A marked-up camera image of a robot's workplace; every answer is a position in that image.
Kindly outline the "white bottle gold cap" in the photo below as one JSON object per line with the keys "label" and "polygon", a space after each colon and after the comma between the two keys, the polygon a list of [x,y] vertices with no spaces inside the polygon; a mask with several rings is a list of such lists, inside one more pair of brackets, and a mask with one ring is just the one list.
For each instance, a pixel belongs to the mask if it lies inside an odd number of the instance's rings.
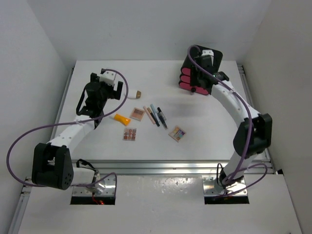
{"label": "white bottle gold cap", "polygon": [[139,90],[130,90],[130,91],[125,91],[124,96],[127,97],[128,99],[139,99],[141,98],[141,91]]}

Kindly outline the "black drawer cabinet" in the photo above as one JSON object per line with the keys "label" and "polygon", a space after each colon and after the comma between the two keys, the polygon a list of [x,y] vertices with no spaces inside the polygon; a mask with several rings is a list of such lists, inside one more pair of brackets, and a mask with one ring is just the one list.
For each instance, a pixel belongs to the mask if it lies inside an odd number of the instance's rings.
{"label": "black drawer cabinet", "polygon": [[211,49],[207,47],[203,47],[200,45],[191,46],[190,55],[192,59],[200,65],[203,69],[213,74],[218,72],[223,54],[218,50],[213,50],[214,57],[211,56],[202,56],[202,50]]}

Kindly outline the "orange makeup tube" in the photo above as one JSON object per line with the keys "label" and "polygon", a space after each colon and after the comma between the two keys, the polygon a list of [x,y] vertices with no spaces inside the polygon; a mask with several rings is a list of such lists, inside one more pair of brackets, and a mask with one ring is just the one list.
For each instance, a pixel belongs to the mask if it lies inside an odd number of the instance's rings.
{"label": "orange makeup tube", "polygon": [[128,126],[131,122],[131,120],[129,118],[126,118],[126,117],[119,115],[119,114],[115,114],[114,120],[122,123],[124,126]]}

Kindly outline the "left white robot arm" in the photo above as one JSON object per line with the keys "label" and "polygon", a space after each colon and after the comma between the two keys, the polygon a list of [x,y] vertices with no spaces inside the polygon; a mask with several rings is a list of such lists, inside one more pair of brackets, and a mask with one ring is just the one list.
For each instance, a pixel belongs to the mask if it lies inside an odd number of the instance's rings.
{"label": "left white robot arm", "polygon": [[92,73],[83,88],[72,123],[54,139],[39,143],[34,149],[32,182],[38,186],[68,189],[74,182],[71,153],[106,116],[104,106],[109,99],[119,100],[126,81],[116,81],[117,71],[102,69]]}

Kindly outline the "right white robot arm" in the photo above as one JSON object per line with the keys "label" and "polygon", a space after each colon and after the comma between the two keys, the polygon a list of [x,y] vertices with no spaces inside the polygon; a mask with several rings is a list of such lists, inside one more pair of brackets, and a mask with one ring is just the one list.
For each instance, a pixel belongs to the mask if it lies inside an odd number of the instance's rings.
{"label": "right white robot arm", "polygon": [[220,187],[226,188],[240,181],[244,172],[252,167],[255,157],[271,145],[273,119],[250,106],[234,89],[225,73],[212,74],[203,68],[200,62],[204,55],[195,58],[188,55],[188,58],[192,63],[191,85],[208,91],[227,110],[237,126],[233,139],[234,153],[216,179]]}

